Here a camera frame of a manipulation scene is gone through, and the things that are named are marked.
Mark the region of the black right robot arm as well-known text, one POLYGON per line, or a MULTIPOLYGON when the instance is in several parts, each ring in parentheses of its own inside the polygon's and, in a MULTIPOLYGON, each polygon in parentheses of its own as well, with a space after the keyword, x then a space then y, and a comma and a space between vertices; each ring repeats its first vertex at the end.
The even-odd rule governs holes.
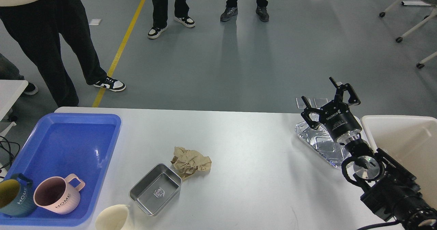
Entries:
POLYGON ((332 140, 350 153, 341 164, 342 174, 363 190, 361 201, 384 221, 364 229, 401 224, 406 230, 435 230, 436 210, 423 199, 416 177, 382 149, 373 151, 362 139, 362 126, 350 111, 350 106, 361 103, 354 88, 349 83, 338 85, 332 77, 329 80, 336 88, 334 99, 313 108, 302 96, 305 108, 301 116, 313 130, 324 126, 332 140))

